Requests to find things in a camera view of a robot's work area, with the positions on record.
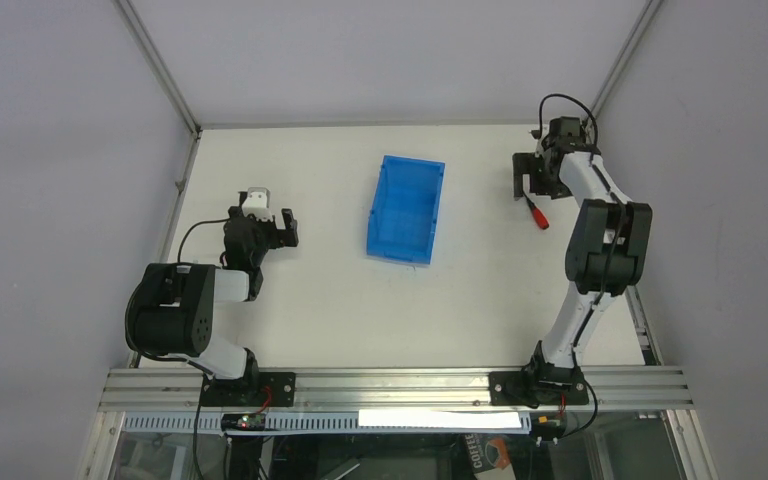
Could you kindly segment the red handled screwdriver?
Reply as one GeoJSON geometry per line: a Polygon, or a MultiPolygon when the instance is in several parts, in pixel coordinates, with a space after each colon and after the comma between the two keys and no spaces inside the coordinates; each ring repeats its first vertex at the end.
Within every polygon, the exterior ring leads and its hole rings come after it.
{"type": "Polygon", "coordinates": [[[540,210],[540,208],[527,195],[524,195],[523,199],[525,200],[526,205],[529,208],[531,216],[535,224],[537,225],[537,227],[541,230],[547,230],[550,227],[550,223],[546,218],[546,216],[543,214],[543,212],[540,210]]]}

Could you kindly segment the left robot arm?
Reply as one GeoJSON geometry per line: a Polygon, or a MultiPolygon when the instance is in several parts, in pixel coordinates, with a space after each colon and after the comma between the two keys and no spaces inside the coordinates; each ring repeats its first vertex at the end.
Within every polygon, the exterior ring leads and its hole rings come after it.
{"type": "Polygon", "coordinates": [[[218,263],[187,262],[178,252],[170,263],[146,267],[126,307],[125,340],[144,358],[189,364],[209,385],[254,396],[266,388],[256,356],[215,334],[214,310],[258,298],[267,253],[298,246],[298,221],[289,208],[273,213],[267,188],[251,187],[216,223],[223,235],[218,263]]]}

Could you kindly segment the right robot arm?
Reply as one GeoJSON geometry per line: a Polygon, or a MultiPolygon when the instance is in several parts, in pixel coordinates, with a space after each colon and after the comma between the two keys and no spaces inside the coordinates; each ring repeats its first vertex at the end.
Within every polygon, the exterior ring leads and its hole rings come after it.
{"type": "Polygon", "coordinates": [[[564,258],[569,289],[523,369],[523,382],[531,390],[575,390],[584,383],[581,359],[598,321],[642,277],[653,210],[621,191],[582,120],[558,117],[532,134],[535,151],[512,158],[515,199],[525,200],[542,229],[548,221],[536,196],[571,197],[579,211],[564,258]]]}

